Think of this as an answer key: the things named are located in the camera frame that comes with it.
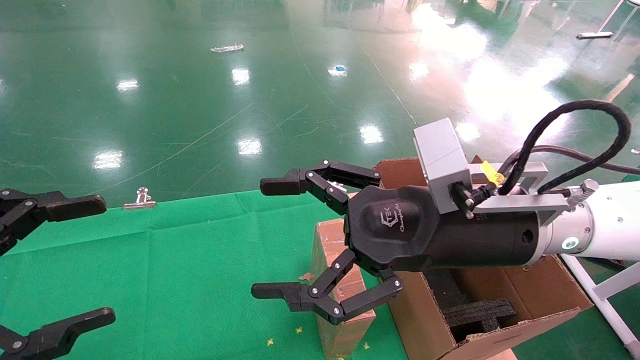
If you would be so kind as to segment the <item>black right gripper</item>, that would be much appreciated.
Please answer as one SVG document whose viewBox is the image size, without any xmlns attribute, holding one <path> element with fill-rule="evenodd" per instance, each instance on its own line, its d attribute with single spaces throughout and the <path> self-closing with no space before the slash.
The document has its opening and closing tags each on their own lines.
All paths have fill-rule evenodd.
<svg viewBox="0 0 640 360">
<path fill-rule="evenodd" d="M 323 160 L 294 168 L 283 177 L 261 178 L 265 196 L 313 195 L 345 215 L 345 249 L 311 284 L 266 282 L 251 286 L 256 299 L 282 299 L 291 312 L 314 312 L 332 325 L 354 319 L 398 296 L 396 272 L 439 268 L 528 264 L 537 249 L 538 215 L 533 211 L 441 214 L 425 186 L 379 188 L 382 174 L 345 162 Z M 338 184 L 361 189 L 350 199 Z M 382 282 L 343 301 L 330 294 L 358 265 Z"/>
</svg>

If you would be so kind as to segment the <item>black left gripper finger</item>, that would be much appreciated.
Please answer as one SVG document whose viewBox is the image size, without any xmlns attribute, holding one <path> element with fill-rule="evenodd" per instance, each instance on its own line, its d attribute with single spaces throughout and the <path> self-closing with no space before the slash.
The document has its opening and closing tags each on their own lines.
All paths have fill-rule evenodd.
<svg viewBox="0 0 640 360">
<path fill-rule="evenodd" d="M 60 223 L 104 214 L 99 194 L 68 198 L 60 191 L 30 194 L 11 188 L 0 194 L 0 255 L 6 255 L 43 223 Z"/>
<path fill-rule="evenodd" d="M 115 312 L 102 307 L 52 322 L 23 336 L 1 326 L 2 360 L 54 360 L 66 356 L 80 335 L 109 326 Z"/>
</svg>

